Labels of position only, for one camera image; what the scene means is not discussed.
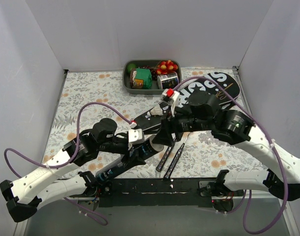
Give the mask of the black shuttlecock tube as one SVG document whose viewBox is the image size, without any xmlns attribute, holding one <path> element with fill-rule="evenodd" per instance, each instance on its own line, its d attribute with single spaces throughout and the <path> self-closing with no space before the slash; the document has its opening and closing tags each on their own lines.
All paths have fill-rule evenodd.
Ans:
<svg viewBox="0 0 300 236">
<path fill-rule="evenodd" d="M 99 170 L 96 175 L 98 186 L 103 186 L 106 182 L 116 178 L 129 169 L 145 165 L 146 160 L 161 152 L 164 145 L 153 143 L 154 135 L 147 138 L 142 144 L 133 146 L 127 154 L 121 155 L 115 161 Z"/>
</svg>

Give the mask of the white feather shuttlecock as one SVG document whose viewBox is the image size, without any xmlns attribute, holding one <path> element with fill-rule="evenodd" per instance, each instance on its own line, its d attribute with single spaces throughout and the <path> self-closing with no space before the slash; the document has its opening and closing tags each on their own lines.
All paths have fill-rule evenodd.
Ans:
<svg viewBox="0 0 300 236">
<path fill-rule="evenodd" d="M 150 114 L 152 116 L 163 116 L 166 113 L 169 105 L 166 103 L 157 104 L 154 108 L 151 109 Z"/>
</svg>

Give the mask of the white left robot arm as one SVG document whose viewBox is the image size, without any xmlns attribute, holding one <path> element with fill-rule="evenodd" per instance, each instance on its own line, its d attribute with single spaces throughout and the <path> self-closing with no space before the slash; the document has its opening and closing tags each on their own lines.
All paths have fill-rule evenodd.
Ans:
<svg viewBox="0 0 300 236">
<path fill-rule="evenodd" d="M 103 118 L 31 173 L 14 181 L 2 181 L 0 190 L 14 222 L 25 221 L 40 208 L 63 198 L 100 194 L 111 180 L 135 166 L 144 165 L 148 158 L 163 149 L 153 143 L 153 135 L 145 138 L 141 129 L 119 134 L 116 130 L 114 120 Z M 86 171 L 62 179 L 68 172 L 96 159 L 100 152 L 119 154 L 120 157 L 96 175 Z"/>
</svg>

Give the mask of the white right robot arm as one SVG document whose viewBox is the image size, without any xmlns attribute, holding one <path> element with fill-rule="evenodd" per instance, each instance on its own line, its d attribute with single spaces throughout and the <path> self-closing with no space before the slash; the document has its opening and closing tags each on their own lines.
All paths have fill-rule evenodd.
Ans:
<svg viewBox="0 0 300 236">
<path fill-rule="evenodd" d="M 240 111 L 222 109 L 215 95 L 194 92 L 187 104 L 161 119 L 153 143 L 171 146 L 184 132 L 211 131 L 214 138 L 239 148 L 259 160 L 265 170 L 221 170 L 214 182 L 203 187 L 212 196 L 237 190 L 269 192 L 279 199 L 300 198 L 300 159 L 269 141 L 263 130 Z"/>
</svg>

